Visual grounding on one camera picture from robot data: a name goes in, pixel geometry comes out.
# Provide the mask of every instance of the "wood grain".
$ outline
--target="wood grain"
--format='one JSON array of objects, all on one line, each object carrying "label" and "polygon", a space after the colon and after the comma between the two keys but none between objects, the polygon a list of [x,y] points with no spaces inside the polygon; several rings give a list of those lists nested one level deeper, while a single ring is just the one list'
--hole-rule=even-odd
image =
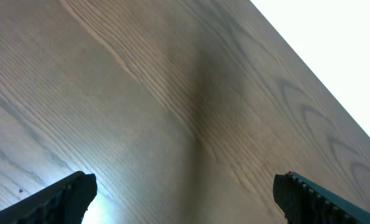
[{"label": "wood grain", "polygon": [[0,0],[0,210],[75,170],[88,223],[284,223],[288,170],[370,211],[370,139],[246,0]]}]

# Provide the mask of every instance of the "white surface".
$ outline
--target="white surface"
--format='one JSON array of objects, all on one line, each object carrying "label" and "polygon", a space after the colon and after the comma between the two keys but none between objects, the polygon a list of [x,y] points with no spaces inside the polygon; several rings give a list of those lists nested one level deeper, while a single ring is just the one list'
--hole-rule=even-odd
[{"label": "white surface", "polygon": [[370,0],[252,0],[370,136]]}]

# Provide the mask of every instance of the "black object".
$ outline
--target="black object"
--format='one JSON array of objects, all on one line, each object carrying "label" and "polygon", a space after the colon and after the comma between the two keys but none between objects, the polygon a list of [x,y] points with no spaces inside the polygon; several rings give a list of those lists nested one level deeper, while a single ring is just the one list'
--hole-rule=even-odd
[{"label": "black object", "polygon": [[296,172],[275,175],[273,198],[288,223],[370,224],[370,213]]},{"label": "black object", "polygon": [[78,224],[96,195],[95,175],[78,171],[0,211],[0,224]]}]

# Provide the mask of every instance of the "brown wood surface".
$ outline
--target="brown wood surface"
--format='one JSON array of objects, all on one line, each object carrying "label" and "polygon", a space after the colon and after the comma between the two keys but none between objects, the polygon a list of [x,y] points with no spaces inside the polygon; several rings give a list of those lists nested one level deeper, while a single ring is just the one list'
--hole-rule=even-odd
[{"label": "brown wood surface", "polygon": [[370,211],[370,139],[247,0],[0,0],[0,210],[76,170],[89,223],[283,223],[289,170]]}]

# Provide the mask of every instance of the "wooden table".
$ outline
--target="wooden table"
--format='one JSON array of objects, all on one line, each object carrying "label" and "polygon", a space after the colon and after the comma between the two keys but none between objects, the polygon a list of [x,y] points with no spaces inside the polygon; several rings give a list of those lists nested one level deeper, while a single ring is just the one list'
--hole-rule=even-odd
[{"label": "wooden table", "polygon": [[0,210],[76,170],[89,223],[284,223],[289,170],[370,211],[369,137],[248,0],[0,0]]}]

